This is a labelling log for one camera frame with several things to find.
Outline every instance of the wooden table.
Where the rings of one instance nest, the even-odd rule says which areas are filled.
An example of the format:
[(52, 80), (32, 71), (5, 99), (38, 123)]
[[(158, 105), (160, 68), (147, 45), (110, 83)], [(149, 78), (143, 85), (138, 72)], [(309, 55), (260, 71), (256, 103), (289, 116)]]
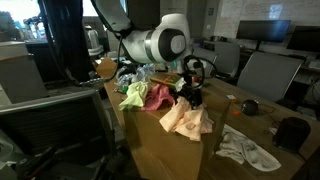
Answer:
[[(228, 108), (227, 94), (233, 94), (238, 103), (232, 104), (226, 123), (245, 134), (258, 145), (271, 153), (281, 163), (281, 168), (272, 172), (261, 172), (247, 162), (243, 165), (220, 156), (210, 156), (210, 148), (215, 137), (220, 134), (202, 136), (202, 142), (193, 142), (189, 138), (175, 133), (167, 133), (158, 122), (170, 109), (166, 106), (158, 111), (142, 112), (138, 108), (119, 111), (118, 104), (123, 95), (114, 93), (113, 82), (105, 84), (105, 89), (114, 108), (116, 117), (124, 132), (138, 170), (147, 179), (290, 179), (301, 167), (300, 156), (279, 150), (272, 144), (272, 134), (268, 132), (273, 120), (281, 121), (286, 117), (299, 117), (307, 120), (311, 133), (302, 146), (300, 153), (308, 158), (320, 145), (320, 123), (306, 119), (302, 115), (273, 102), (264, 100), (229, 85), (218, 79), (206, 80), (203, 88), (203, 101), (208, 105), (210, 118), (215, 121), (214, 130), (219, 129), (222, 112)], [(246, 99), (256, 99), (266, 111), (275, 108), (269, 115), (246, 116), (233, 115), (240, 111), (241, 103)]]

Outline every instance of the desk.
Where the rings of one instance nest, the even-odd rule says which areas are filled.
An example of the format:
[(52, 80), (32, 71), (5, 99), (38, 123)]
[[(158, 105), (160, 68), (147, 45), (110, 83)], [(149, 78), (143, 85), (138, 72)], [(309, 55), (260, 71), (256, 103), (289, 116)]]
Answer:
[[(272, 135), (265, 131), (272, 126), (272, 119), (295, 116), (304, 118), (300, 114), (286, 109), (270, 101), (256, 97), (237, 87), (231, 86), (218, 79), (206, 80), (208, 85), (203, 88), (203, 99), (208, 105), (209, 116), (216, 120), (217, 112), (224, 109), (225, 95), (233, 94), (239, 102), (246, 99), (257, 99), (261, 104), (275, 108), (270, 116), (249, 117), (244, 114), (233, 115), (234, 110), (240, 109), (240, 103), (231, 105), (227, 117), (227, 124), (242, 132), (255, 141), (262, 148), (279, 160), (282, 167), (272, 172), (261, 172), (248, 163), (243, 165), (219, 156), (213, 156), (203, 163), (206, 136), (202, 142), (192, 142), (188, 138), (174, 133), (166, 133), (159, 119), (170, 109), (141, 112), (138, 109), (119, 111), (118, 104), (122, 101), (121, 94), (113, 93), (114, 83), (105, 84), (105, 89), (115, 110), (116, 117), (125, 134), (138, 170), (143, 178), (148, 179), (290, 179), (301, 167), (303, 160), (294, 155), (279, 150), (272, 145)], [(320, 145), (320, 124), (307, 119), (311, 126), (311, 134), (301, 148), (301, 154), (306, 158)]]

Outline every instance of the pink cloth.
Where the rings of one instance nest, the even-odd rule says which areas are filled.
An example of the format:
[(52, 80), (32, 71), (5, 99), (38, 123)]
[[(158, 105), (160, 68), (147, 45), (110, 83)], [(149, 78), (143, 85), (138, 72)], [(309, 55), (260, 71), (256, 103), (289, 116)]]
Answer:
[(164, 100), (173, 104), (173, 98), (169, 94), (169, 88), (158, 84), (148, 92), (145, 105), (141, 108), (143, 111), (157, 110)]
[(212, 133), (213, 121), (204, 104), (191, 110), (189, 102), (184, 97), (179, 97), (178, 103), (160, 119), (160, 124), (167, 132), (178, 132), (190, 140), (201, 141), (201, 134)]

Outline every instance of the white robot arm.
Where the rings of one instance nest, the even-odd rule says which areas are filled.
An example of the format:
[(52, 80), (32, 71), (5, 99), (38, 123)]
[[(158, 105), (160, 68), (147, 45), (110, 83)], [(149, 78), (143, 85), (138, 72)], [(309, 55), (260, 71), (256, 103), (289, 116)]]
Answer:
[(136, 63), (166, 63), (191, 54), (188, 21), (182, 14), (163, 16), (154, 30), (135, 29), (120, 0), (92, 0), (101, 20), (116, 37), (129, 60)]

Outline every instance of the crumpled towel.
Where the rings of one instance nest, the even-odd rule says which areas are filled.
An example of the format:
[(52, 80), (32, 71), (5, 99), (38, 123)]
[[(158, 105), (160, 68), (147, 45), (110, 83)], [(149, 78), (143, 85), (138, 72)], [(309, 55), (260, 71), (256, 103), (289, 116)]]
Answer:
[(167, 132), (178, 132), (190, 140), (200, 141), (202, 133), (212, 133), (213, 121), (204, 104), (191, 110), (189, 102), (184, 97), (179, 97), (178, 103), (160, 119), (160, 124)]
[(254, 168), (268, 172), (281, 167), (279, 161), (239, 131), (225, 124), (223, 141), (217, 155), (230, 157), (242, 164), (244, 160)]
[(127, 98), (119, 104), (119, 110), (125, 108), (132, 108), (133, 106), (142, 107), (148, 93), (148, 83), (146, 82), (135, 82), (129, 85), (127, 91)]
[(157, 110), (164, 100), (168, 100), (173, 104), (173, 98), (169, 94), (169, 88), (163, 85), (156, 85), (148, 92), (145, 105), (141, 108), (143, 111)]

